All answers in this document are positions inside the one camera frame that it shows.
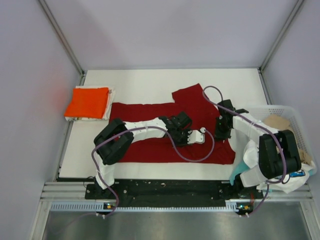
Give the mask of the dark red t shirt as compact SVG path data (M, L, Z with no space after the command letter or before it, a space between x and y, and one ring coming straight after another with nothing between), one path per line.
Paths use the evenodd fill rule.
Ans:
M192 120L192 129L206 128L215 132L216 118L219 111L203 97L200 84L189 86L172 93L173 102L161 104L112 104L110 119L119 118L124 122L148 121L157 117L177 116L185 112ZM231 165L235 152L228 141L212 140L205 137L203 144L193 144L178 148L172 146L168 137L152 138L133 143L122 163L182 163L183 158L202 159L204 164Z

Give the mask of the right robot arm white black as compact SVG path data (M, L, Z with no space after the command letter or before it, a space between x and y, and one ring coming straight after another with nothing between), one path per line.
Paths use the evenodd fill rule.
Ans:
M279 130L254 118L245 109L236 110L231 100L222 100L217 105L220 116L216 118L214 139L225 141L231 138L231 130L245 134L254 144L257 161L253 167L234 177L233 192L245 198L264 182L280 183L287 174L297 172L302 163L295 136L291 130Z

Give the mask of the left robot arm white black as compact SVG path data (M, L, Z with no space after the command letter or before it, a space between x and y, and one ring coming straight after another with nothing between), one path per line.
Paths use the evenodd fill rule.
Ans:
M113 194L115 164L126 155L132 144L170 136L176 147L192 145L196 131L191 129L191 125L192 120L184 112L138 122L119 118L112 120L93 140L95 148L91 157L96 167L97 194L105 199Z

